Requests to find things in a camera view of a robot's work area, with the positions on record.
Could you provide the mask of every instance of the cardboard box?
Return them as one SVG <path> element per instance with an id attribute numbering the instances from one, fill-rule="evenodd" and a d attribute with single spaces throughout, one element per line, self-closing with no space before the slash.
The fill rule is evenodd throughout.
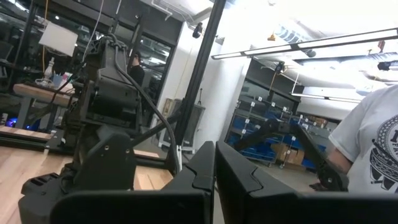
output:
<path id="1" fill-rule="evenodd" d="M 289 149 L 286 144 L 272 144 L 271 149 L 277 154 L 277 159 L 296 165 L 301 165 L 304 159 L 304 151 Z"/>
<path id="2" fill-rule="evenodd" d="M 276 158 L 278 160 L 285 160 L 286 153 L 289 150 L 289 146 L 286 144 L 272 144 L 271 149 L 276 153 Z"/>

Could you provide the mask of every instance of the metal frame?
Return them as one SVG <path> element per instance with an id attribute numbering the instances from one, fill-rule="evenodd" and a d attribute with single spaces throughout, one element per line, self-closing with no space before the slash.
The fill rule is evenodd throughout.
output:
<path id="1" fill-rule="evenodd" d="M 213 9 L 211 10 L 205 36 L 203 37 L 197 61 L 193 67 L 193 73 L 191 80 L 189 81 L 187 93 L 185 94 L 185 103 L 181 105 L 181 118 L 177 121 L 177 125 L 175 127 L 175 139 L 178 146 L 182 146 L 185 131 L 187 130 L 189 118 L 193 110 L 193 105 L 195 104 L 195 100 L 199 92 L 200 83 L 205 72 L 211 47 L 213 46 L 213 42 L 216 37 L 218 24 L 220 23 L 221 16 L 223 15 L 225 4 L 226 0 L 216 0 L 213 5 Z"/>

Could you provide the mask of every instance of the black metal pole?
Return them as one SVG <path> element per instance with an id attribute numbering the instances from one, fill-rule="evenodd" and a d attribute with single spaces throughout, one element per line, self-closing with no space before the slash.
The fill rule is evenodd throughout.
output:
<path id="1" fill-rule="evenodd" d="M 113 24 L 112 24 L 111 30 L 110 30 L 110 33 L 112 33 L 112 34 L 114 34 L 116 32 L 116 28 L 119 24 L 119 18 L 120 18 L 119 9 L 120 9 L 121 4 L 122 4 L 122 0 L 119 0 L 118 8 L 116 9 L 115 16 L 113 18 Z"/>
<path id="2" fill-rule="evenodd" d="M 178 146 L 182 146 L 184 134 L 187 130 L 188 122 L 191 117 L 201 80 L 203 78 L 203 73 L 205 72 L 206 64 L 210 56 L 211 47 L 213 46 L 213 42 L 216 37 L 218 24 L 220 23 L 221 16 L 223 15 L 225 3 L 226 0 L 216 0 L 213 5 L 213 9 L 211 10 L 205 36 L 203 37 L 197 61 L 195 62 L 191 80 L 189 82 L 188 90 L 185 94 L 185 103 L 181 105 L 182 114 L 175 127 L 175 140 Z"/>
<path id="3" fill-rule="evenodd" d="M 141 44 L 141 36 L 142 32 L 144 31 L 144 20 L 145 20 L 145 14 L 142 14 L 140 16 L 137 16 L 137 25 L 134 29 L 134 34 L 131 37 L 130 43 L 129 43 L 129 62 L 127 64 L 127 72 L 130 74 L 130 69 L 132 65 L 132 61 L 134 60 L 134 56 L 136 55 L 136 52 L 138 51 L 138 46 Z"/>

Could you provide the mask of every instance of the wooden workbench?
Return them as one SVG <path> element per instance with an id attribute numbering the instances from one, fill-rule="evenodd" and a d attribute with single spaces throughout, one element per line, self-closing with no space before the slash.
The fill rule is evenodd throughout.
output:
<path id="1" fill-rule="evenodd" d="M 58 93 L 53 102 L 53 108 L 50 113 L 50 118 L 47 122 L 47 131 L 50 131 L 53 127 L 54 120 L 56 119 L 55 115 L 57 114 L 58 107 L 66 108 L 68 106 L 68 102 L 70 96 L 66 95 L 65 92 L 71 90 L 73 87 L 71 84 L 67 84 L 60 93 Z M 50 103 L 51 99 L 54 95 L 54 92 L 44 90 L 41 88 L 37 88 L 34 86 L 29 86 L 25 84 L 15 84 L 13 87 L 14 92 L 22 96 L 21 108 L 18 113 L 17 123 L 15 125 L 16 128 L 24 129 L 28 124 L 26 123 L 27 116 L 30 114 L 29 110 L 32 107 L 34 100 L 43 103 Z"/>
<path id="2" fill-rule="evenodd" d="M 71 85 L 65 87 L 59 94 L 57 94 L 54 99 L 54 104 L 62 107 L 68 106 L 70 97 L 63 93 L 71 88 L 73 88 Z M 54 93 L 51 91 L 43 90 L 41 88 L 36 88 L 25 84 L 15 84 L 13 90 L 17 95 L 34 98 L 43 103 L 50 103 L 54 95 Z"/>

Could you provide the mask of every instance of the wooden table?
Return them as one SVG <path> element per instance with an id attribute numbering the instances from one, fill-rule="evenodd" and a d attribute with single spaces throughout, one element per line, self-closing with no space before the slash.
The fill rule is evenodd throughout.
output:
<path id="1" fill-rule="evenodd" d="M 72 87 L 71 84 L 68 84 L 62 91 L 55 96 L 54 99 L 54 106 L 53 111 L 51 111 L 50 119 L 47 123 L 47 130 L 52 128 L 54 123 L 54 119 L 56 118 L 55 115 L 57 114 L 58 106 L 67 107 L 70 97 L 64 94 L 67 90 L 70 90 Z M 23 97 L 21 109 L 19 110 L 18 120 L 16 123 L 16 128 L 24 129 L 26 127 L 26 118 L 29 115 L 29 110 L 32 107 L 34 99 L 43 102 L 43 103 L 50 103 L 51 99 L 54 95 L 53 92 L 44 90 L 41 88 L 36 88 L 34 86 L 29 86 L 25 84 L 16 84 L 13 87 L 14 92 L 17 95 Z"/>
<path id="2" fill-rule="evenodd" d="M 156 156 L 156 153 L 135 151 L 136 154 Z M 21 188 L 29 178 L 59 173 L 64 164 L 71 162 L 68 156 L 44 154 L 43 152 L 13 149 L 0 146 L 0 223 L 21 223 L 18 200 Z M 135 190 L 160 190 L 172 180 L 167 170 L 150 167 L 136 168 Z"/>

